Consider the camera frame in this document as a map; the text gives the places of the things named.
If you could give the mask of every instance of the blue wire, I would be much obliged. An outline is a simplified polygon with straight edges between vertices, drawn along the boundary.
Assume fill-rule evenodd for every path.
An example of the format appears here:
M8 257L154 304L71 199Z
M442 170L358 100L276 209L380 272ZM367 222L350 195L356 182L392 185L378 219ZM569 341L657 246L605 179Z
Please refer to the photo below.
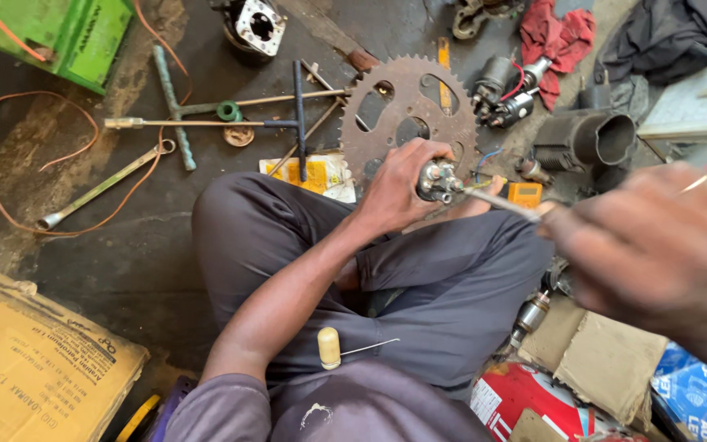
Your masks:
M482 160L479 161L479 166L476 167L476 182L477 182L477 183L479 183L479 169L482 168L482 165L485 164L485 161L486 161L490 156L496 155L496 154L501 153L501 152L503 152L503 151L504 151L504 148L501 147L501 148L498 148L498 150L496 150L495 152L488 153L487 155L484 155L484 156L482 157Z

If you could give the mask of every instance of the yellow multimeter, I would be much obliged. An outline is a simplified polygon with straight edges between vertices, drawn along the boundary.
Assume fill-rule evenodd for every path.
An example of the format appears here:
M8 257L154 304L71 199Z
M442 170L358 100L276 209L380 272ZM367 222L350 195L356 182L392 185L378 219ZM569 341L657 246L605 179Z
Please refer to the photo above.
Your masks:
M536 208L542 202L539 183L509 183L509 201L525 208Z

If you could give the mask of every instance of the green ring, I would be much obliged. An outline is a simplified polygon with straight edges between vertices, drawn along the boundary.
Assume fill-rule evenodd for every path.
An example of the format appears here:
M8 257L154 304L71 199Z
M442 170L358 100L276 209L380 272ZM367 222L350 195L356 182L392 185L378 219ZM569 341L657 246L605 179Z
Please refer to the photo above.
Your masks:
M241 121L242 111L233 100L225 100L217 106L217 116L223 121Z

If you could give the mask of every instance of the concrete floor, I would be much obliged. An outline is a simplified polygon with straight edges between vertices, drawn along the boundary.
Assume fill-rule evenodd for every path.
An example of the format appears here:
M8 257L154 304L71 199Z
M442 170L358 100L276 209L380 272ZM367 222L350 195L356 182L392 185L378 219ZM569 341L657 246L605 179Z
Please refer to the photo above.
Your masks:
M326 14L342 34L382 61L409 54L434 58L437 37L452 36L453 5L443 0L278 3L294 12L297 5L304 4ZM598 21L598 47L633 3L562 0L557 9L560 14L576 7L592 9ZM255 69L242 66L231 56L220 17L212 14L205 2L153 0L144 2L144 12L190 71L195 85L190 103L290 93L290 63L298 58L317 62L321 75L334 86L349 85L356 75L328 38L313 36L317 34L316 14L294 16L286 12L288 31L279 55L269 65ZM489 56L508 55L519 45L518 24L519 20L494 20L476 38L453 40L452 70L466 88L471 88ZM162 119L167 116L167 107L152 64L151 45L152 39L135 20L106 97L0 54L0 95L53 90L79 103L100 125L104 117L120 115ZM593 54L580 63L578 72L562 78L560 106L574 102L581 72L589 74L592 66ZM179 70L173 70L173 79L178 95L183 95L185 85ZM315 121L329 102L308 102L306 121ZM250 120L285 118L292 115L292 109L289 103L246 108L245 115ZM544 107L537 106L531 118L509 132L481 129L477 139L480 151L493 152L500 146L505 150L489 162L485 172L516 178L513 160L525 153L548 116ZM0 105L0 194L16 219L33 225L40 216L64 207L145 153L157 139L156 129L102 129L100 141L88 153L37 172L47 160L82 146L90 133L85 120L53 98L22 98ZM188 133L198 169L187 172L179 153L164 157L119 215L99 230L80 237L35 237L14 229L0 215L1 272L36 282L43 295L152 353L142 379L111 425L112 431L118 431L153 391L165 392L179 374L199 372L218 335L191 248L189 221L196 196L214 177L255 171L258 160L279 158L293 144L291 131L259 130L246 149L227 145L216 129L191 128ZM167 136L173 136L171 130ZM309 144L335 142L338 137L339 120L332 118ZM59 230L79 230L103 219L144 172L133 174L68 217ZM576 186L586 178L559 175L559 196L573 200Z

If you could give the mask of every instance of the gray shirt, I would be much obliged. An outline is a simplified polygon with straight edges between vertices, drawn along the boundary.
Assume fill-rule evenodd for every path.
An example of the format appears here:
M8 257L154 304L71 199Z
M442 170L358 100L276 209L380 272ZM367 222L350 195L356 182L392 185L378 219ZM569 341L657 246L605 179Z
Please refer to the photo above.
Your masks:
M246 374L214 377L173 413L166 441L173 440L492 438L465 403L375 359L360 359L268 392Z

